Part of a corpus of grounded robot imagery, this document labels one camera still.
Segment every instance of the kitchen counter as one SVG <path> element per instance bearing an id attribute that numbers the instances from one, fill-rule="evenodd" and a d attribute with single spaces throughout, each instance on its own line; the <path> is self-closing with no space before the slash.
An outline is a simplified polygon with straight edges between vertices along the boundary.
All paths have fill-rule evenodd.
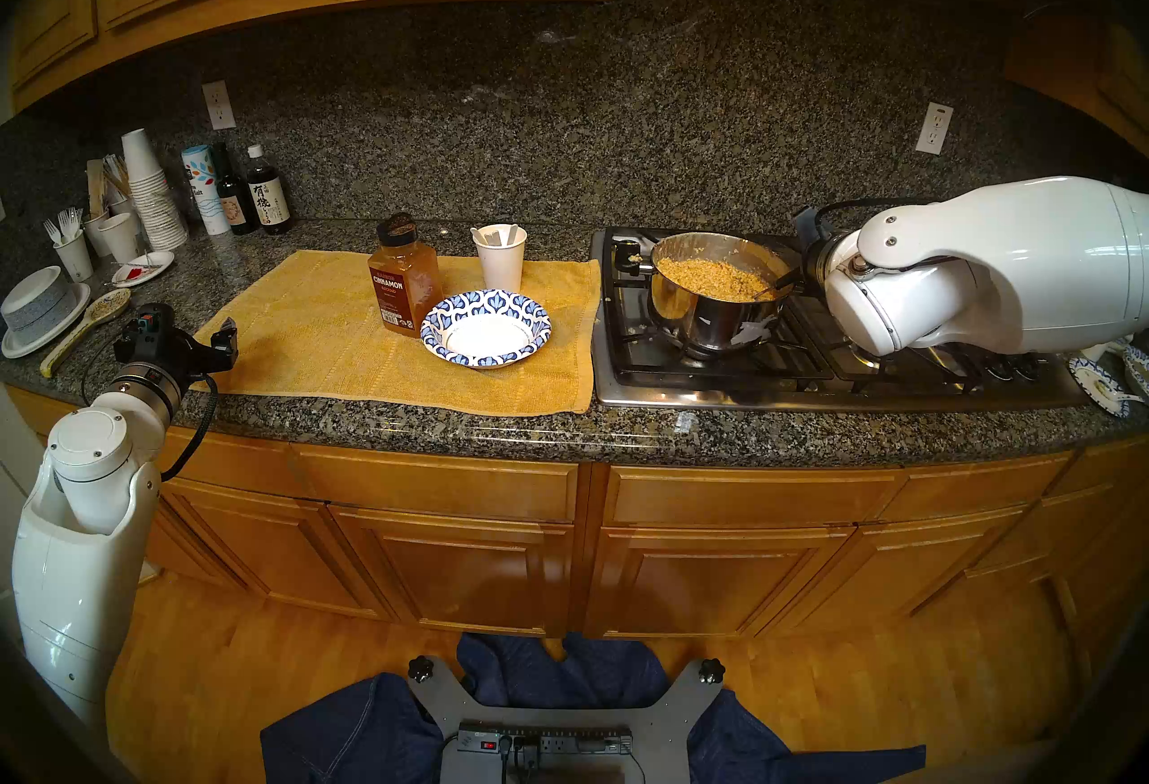
<path id="1" fill-rule="evenodd" d="M 469 224 L 419 222 L 441 254 L 473 254 Z M 595 228 L 526 224 L 529 259 L 586 260 Z M 132 302 L 167 301 L 194 332 L 224 303 L 298 248 L 375 248 L 375 223 L 302 221 L 279 237 L 208 237 L 202 228 L 176 251 L 164 274 L 132 290 Z M 111 266 L 88 280 L 107 292 Z M 93 330 L 57 369 L 39 374 L 52 344 L 25 358 L 0 359 L 0 381 L 80 402 L 80 376 L 126 315 Z M 240 354 L 244 331 L 240 324 Z M 110 347 L 88 375 L 94 394 L 116 374 Z M 194 428 L 207 395 L 190 392 L 177 423 Z M 848 466 L 978 460 L 1042 453 L 1149 430 L 1149 414 L 1116 420 L 1093 406 L 986 413 L 817 413 L 676 410 L 606 407 L 585 414 L 489 417 L 376 401 L 224 394 L 213 428 L 253 437 L 370 449 L 503 459 L 666 466 Z"/>

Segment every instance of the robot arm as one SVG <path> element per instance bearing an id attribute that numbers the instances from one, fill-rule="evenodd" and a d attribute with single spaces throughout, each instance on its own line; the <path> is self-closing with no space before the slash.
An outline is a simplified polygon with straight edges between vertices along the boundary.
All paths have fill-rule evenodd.
<path id="1" fill-rule="evenodd" d="M 965 341 L 1074 351 L 1149 317 L 1149 198 L 1057 176 L 897 206 L 839 240 L 824 282 L 847 336 L 874 354 Z"/>
<path id="2" fill-rule="evenodd" d="M 161 481 L 199 441 L 167 472 L 153 460 L 191 383 L 231 369 L 238 355 L 230 318 L 210 346 L 176 329 L 173 318 L 168 305 L 145 305 L 116 340 L 123 368 L 90 407 L 53 426 L 16 531 L 11 576 L 24 652 L 97 729 L 105 725 L 103 693 L 128 636 Z"/>

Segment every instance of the cooking pot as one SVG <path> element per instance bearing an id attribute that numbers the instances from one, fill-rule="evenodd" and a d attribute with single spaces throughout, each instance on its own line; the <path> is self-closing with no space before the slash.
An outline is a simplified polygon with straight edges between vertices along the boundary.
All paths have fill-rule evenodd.
<path id="1" fill-rule="evenodd" d="M 649 261 L 633 240 L 615 246 L 615 267 L 627 274 L 650 275 L 650 316 L 687 348 L 720 354 L 764 337 L 778 317 L 792 285 L 776 286 L 789 272 L 786 261 L 766 246 L 726 233 L 674 233 L 655 244 Z M 761 276 L 770 290 L 758 301 L 723 301 L 692 292 L 669 279 L 663 261 L 725 261 Z"/>

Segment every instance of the bowl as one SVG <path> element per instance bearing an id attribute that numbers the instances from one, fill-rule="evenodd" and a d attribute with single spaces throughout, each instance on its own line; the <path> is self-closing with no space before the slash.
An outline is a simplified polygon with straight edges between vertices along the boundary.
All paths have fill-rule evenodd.
<path id="1" fill-rule="evenodd" d="M 59 325 L 76 307 L 78 295 L 72 286 L 59 264 L 29 274 L 13 286 L 0 302 L 10 340 L 28 345 Z"/>
<path id="2" fill-rule="evenodd" d="M 471 290 L 431 308 L 419 338 L 427 351 L 452 363 L 498 369 L 546 345 L 550 316 L 542 305 L 518 292 Z"/>

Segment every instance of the gas stove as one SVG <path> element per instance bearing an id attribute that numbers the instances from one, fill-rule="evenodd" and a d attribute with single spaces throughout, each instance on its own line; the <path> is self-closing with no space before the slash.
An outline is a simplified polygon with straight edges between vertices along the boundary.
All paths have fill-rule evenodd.
<path id="1" fill-rule="evenodd" d="M 792 293 L 770 335 L 737 352 L 701 356 L 649 314 L 649 277 L 614 266 L 615 244 L 648 256 L 677 231 L 607 228 L 595 232 L 602 301 L 592 358 L 599 400 L 620 407 L 822 410 L 1025 409 L 1087 402 L 1054 354 L 1003 356 L 970 345 L 904 348 L 872 358 L 853 345 L 815 294 Z M 800 263 L 794 237 L 747 235 Z"/>

